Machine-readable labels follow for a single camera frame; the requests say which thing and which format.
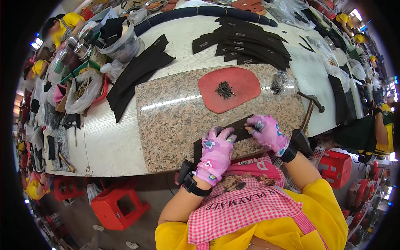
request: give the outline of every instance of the plastic bucket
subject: plastic bucket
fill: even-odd
[[[130,21],[128,30],[121,36],[115,43],[111,44],[107,48],[99,49],[101,54],[106,54],[112,59],[117,59],[121,63],[125,64],[132,60],[134,56],[139,52],[139,40],[134,32],[133,22]]]

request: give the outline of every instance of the glove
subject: glove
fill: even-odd
[[[193,174],[215,186],[230,165],[233,144],[236,140],[234,128],[213,127],[202,138],[202,157]]]
[[[289,146],[289,137],[281,133],[278,122],[272,116],[253,115],[247,119],[246,130],[263,146],[269,147],[281,157]]]

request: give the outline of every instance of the hammer handle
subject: hammer handle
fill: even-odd
[[[69,164],[68,162],[67,162],[67,160],[65,159],[65,157],[62,155],[62,153],[61,152],[58,152],[58,156],[62,159],[62,161],[68,166],[68,168],[70,169],[70,171],[72,172],[72,173],[75,173],[75,168],[74,168],[74,166],[72,166],[71,164]]]

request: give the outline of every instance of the yellow shirt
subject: yellow shirt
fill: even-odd
[[[362,43],[362,44],[365,43],[365,38],[364,38],[363,35],[361,35],[361,34],[355,35],[355,36],[354,36],[354,40],[357,41],[357,39],[358,39],[358,41],[359,41],[360,43]]]
[[[32,181],[30,181],[29,178],[26,178],[26,183],[28,185],[26,186],[25,192],[33,200],[40,200],[45,194],[50,192],[50,189],[48,189],[47,191],[43,189],[42,194],[38,195],[36,193],[36,188],[40,185],[40,183],[37,179],[33,179]]]
[[[43,69],[46,65],[47,65],[47,66],[49,65],[49,63],[48,63],[47,61],[45,61],[45,60],[38,60],[38,61],[36,61],[36,62],[33,64],[32,71],[33,71],[35,74],[40,75],[40,73],[42,72],[42,69]]]
[[[390,109],[390,107],[386,103],[384,103],[382,105],[382,109],[384,111],[392,112],[392,110]],[[382,145],[380,143],[376,143],[375,149],[377,149],[379,151],[386,152],[386,154],[390,154],[390,153],[394,152],[394,148],[393,148],[393,123],[387,124],[385,126],[385,128],[388,131],[389,144],[388,145]]]
[[[341,22],[342,20],[346,22],[347,26],[353,28],[353,24],[351,23],[351,18],[348,15],[341,13],[336,16],[336,21]]]
[[[79,16],[78,14],[76,14],[74,12],[66,14],[62,18],[62,20],[70,28],[75,28],[76,24],[78,23],[79,20],[85,21],[85,19],[82,16]],[[56,48],[58,46],[60,46],[62,36],[64,35],[65,31],[67,30],[67,28],[62,24],[62,22],[60,20],[59,20],[59,22],[60,22],[60,30],[53,34],[53,43],[56,45]]]
[[[348,227],[329,183],[324,179],[308,184],[302,194],[284,190],[297,202],[303,203],[303,212],[324,238],[329,249],[344,249]],[[304,235],[291,217],[263,220],[236,232],[210,241],[210,250],[246,249],[252,236],[286,250],[325,249],[317,231]],[[167,222],[156,228],[158,250],[195,250],[188,244],[188,225]]]

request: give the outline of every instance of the shelf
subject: shelf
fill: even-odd
[[[384,173],[384,172],[385,172],[385,168],[382,168],[382,173],[380,174],[380,178],[379,178],[378,181],[376,182],[376,189],[375,189],[375,190],[378,190],[379,184],[380,184],[380,180],[382,179],[382,176],[383,176],[383,173]],[[370,200],[370,203],[368,204],[368,207],[365,208],[365,213],[364,213],[364,215],[361,217],[361,219],[360,219],[360,221],[357,223],[356,227],[347,235],[347,240],[349,240],[350,237],[356,232],[358,226],[361,224],[362,220],[363,220],[364,217],[366,216],[366,214],[367,214],[367,212],[368,212],[370,206],[372,206],[372,202],[374,201],[374,198],[375,198],[376,196],[378,196],[378,195],[376,195],[376,192],[375,192],[374,196],[373,196],[373,197],[371,198],[371,200]]]

